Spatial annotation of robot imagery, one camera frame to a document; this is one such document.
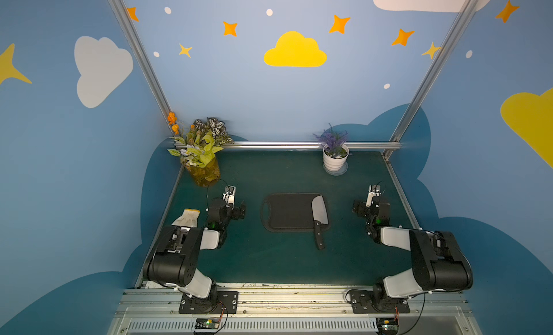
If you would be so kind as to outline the dark grey cutting board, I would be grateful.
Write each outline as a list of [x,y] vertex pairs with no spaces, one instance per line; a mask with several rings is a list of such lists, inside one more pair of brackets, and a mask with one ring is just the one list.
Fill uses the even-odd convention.
[[262,202],[260,217],[264,228],[272,233],[313,232],[313,198],[320,193],[275,193]]

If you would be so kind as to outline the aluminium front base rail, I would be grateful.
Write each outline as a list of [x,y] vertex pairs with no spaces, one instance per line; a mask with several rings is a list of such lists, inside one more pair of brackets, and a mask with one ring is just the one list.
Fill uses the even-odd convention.
[[[346,301],[368,286],[221,283],[240,293],[236,314],[179,314],[182,294],[148,283],[126,290],[109,334],[377,334],[376,319],[396,319],[399,334],[481,334],[462,293],[408,300],[410,313],[355,314]],[[194,330],[196,319],[220,321],[216,332]]]

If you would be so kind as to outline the aluminium frame post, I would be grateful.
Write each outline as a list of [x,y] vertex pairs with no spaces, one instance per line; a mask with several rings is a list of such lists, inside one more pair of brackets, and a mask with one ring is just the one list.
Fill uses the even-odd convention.
[[138,35],[138,31],[135,28],[134,20],[131,18],[127,7],[125,6],[124,0],[108,0],[108,2],[120,24],[122,32],[124,32],[125,38],[131,47],[133,55],[141,68],[158,107],[164,117],[167,118],[171,112],[171,107],[168,104],[168,100],[162,90],[161,84],[155,75],[154,68],[148,59],[146,50]]
[[417,89],[416,94],[410,101],[409,106],[404,112],[402,118],[400,119],[396,129],[394,130],[390,138],[389,143],[394,143],[395,145],[398,145],[398,148],[396,148],[396,150],[400,149],[400,140],[406,133],[408,127],[416,116],[416,113],[422,106],[423,101],[426,99],[440,72],[446,65],[455,46],[459,42],[463,33],[466,31],[468,25],[471,22],[471,19],[478,11],[477,6],[479,2],[480,0],[465,0],[465,3],[461,6],[460,12],[457,14],[451,28],[446,34],[446,37],[442,43],[441,50],[438,51],[438,56],[436,56],[432,61],[420,87]]

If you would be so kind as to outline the right side aluminium table rail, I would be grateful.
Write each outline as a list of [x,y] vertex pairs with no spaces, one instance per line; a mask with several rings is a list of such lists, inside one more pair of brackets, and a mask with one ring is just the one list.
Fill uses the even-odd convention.
[[387,161],[387,159],[385,159],[385,165],[387,167],[387,170],[388,170],[388,173],[390,174],[390,177],[391,177],[391,180],[393,181],[393,185],[395,186],[395,189],[398,193],[398,196],[403,204],[403,208],[409,218],[409,221],[410,221],[410,224],[412,225],[413,228],[415,229],[420,229],[420,224],[413,212],[413,209],[411,208],[410,206],[410,203],[407,199],[407,196],[403,190],[403,187],[402,185],[400,184],[400,180],[398,179],[394,169],[393,169],[393,166],[391,165],[391,163],[389,161]]

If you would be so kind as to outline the green circuit board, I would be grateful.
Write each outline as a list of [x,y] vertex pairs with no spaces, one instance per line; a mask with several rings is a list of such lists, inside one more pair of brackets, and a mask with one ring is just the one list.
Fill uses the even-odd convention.
[[399,331],[398,321],[390,318],[376,319],[378,335],[397,335]]
[[220,321],[215,319],[196,319],[194,321],[194,330],[196,332],[216,332],[218,329],[220,329]]

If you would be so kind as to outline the right aluminium frame post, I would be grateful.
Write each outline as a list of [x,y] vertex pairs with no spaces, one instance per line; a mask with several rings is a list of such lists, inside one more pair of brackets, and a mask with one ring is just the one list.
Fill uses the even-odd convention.
[[432,61],[420,87],[417,89],[416,94],[410,101],[409,106],[404,112],[402,118],[400,119],[396,129],[394,130],[390,138],[389,143],[394,143],[395,145],[398,145],[398,148],[396,148],[396,150],[400,149],[400,140],[406,133],[408,127],[416,116],[416,113],[422,106],[423,101],[426,99],[440,72],[446,65],[455,46],[459,42],[463,33],[466,31],[468,25],[471,22],[471,19],[478,11],[477,6],[479,2],[480,0],[465,0],[465,3],[461,6],[460,12],[457,14],[451,28],[446,34],[446,37],[442,43],[441,50],[438,51],[438,56],[436,56]]

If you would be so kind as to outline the left aluminium frame post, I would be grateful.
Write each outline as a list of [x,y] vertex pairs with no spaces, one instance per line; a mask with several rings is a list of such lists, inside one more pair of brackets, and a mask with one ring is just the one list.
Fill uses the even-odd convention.
[[125,38],[131,47],[133,55],[141,68],[158,107],[164,117],[167,118],[171,112],[171,107],[168,104],[168,100],[162,90],[161,84],[155,75],[154,68],[148,59],[146,50],[138,35],[138,31],[135,28],[134,20],[131,18],[127,7],[125,6],[124,0],[108,0],[108,2],[120,24],[122,32],[124,32]]

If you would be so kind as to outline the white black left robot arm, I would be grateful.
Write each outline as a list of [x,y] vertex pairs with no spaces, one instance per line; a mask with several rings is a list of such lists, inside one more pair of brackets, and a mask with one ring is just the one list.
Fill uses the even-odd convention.
[[214,199],[202,228],[171,225],[162,228],[143,266],[143,278],[177,288],[203,303],[215,304],[216,282],[200,272],[202,250],[219,249],[225,243],[232,220],[245,218],[246,205]]

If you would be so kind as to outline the glass vase with artificial plants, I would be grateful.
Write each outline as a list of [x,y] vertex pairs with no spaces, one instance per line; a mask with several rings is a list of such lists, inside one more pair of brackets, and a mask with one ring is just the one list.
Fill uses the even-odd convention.
[[174,112],[169,112],[166,118],[175,144],[168,153],[179,158],[197,186],[207,188],[215,184],[220,179],[216,153],[221,152],[225,145],[234,144],[226,124],[214,117],[197,119],[187,133],[182,133]]

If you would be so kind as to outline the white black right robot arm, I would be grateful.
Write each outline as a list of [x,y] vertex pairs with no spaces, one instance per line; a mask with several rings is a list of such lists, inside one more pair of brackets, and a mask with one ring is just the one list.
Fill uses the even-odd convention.
[[410,253],[411,268],[383,277],[373,285],[374,307],[384,309],[420,294],[461,292],[473,286],[472,267],[453,233],[393,227],[390,205],[379,196],[369,202],[354,201],[352,212],[367,220],[367,234],[375,243]]

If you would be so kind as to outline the right green circuit board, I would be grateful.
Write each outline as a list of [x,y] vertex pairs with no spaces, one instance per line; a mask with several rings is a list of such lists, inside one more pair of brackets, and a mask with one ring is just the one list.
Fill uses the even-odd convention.
[[397,335],[399,331],[398,321],[390,318],[376,319],[378,335]]

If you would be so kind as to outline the white work glove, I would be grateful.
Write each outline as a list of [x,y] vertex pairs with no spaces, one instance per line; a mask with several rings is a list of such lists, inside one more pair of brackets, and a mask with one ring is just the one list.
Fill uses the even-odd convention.
[[178,227],[197,228],[200,210],[186,208],[171,225]]

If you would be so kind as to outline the silver cleaver knife black handle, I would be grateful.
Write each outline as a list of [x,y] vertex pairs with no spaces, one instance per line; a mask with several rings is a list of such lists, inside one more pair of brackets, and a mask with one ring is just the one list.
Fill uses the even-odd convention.
[[313,198],[312,213],[313,213],[313,230],[314,230],[314,236],[315,236],[315,243],[319,250],[323,250],[325,249],[323,231],[328,228],[329,220],[328,220],[325,200],[322,195],[318,195]]

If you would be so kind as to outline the left green circuit board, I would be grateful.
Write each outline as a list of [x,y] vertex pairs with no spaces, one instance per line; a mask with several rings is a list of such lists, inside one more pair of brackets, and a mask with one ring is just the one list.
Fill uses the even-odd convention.
[[196,319],[194,321],[194,330],[196,332],[216,332],[218,329],[220,329],[220,321],[215,319]]

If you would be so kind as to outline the aluminium back frame rail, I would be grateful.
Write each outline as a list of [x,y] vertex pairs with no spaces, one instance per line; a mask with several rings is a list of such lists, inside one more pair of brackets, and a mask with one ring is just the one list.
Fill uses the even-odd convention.
[[[350,151],[384,151],[399,150],[399,142],[349,142],[346,146]],[[236,141],[234,144],[223,145],[225,150],[239,151],[307,151],[318,150],[322,144],[317,141]]]

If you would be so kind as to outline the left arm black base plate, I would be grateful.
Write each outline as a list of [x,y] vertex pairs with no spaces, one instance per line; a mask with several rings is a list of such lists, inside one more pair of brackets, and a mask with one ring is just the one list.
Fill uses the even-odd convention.
[[184,294],[179,305],[179,314],[219,314],[223,309],[226,314],[236,314],[239,295],[235,290],[216,291],[204,299]]

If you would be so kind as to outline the white pot purple plant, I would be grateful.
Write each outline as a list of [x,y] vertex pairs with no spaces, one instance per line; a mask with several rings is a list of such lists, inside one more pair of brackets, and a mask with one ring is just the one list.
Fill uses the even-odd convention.
[[340,176],[348,169],[347,159],[350,150],[346,145],[348,133],[335,130],[332,125],[321,135],[316,135],[318,143],[323,149],[323,167],[327,173],[333,176]]

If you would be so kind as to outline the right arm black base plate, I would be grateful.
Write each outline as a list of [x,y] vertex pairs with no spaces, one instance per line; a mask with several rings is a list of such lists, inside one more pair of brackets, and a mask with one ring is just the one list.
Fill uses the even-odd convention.
[[346,301],[355,314],[360,313],[410,313],[406,299],[376,296],[371,290],[352,289],[346,293]]

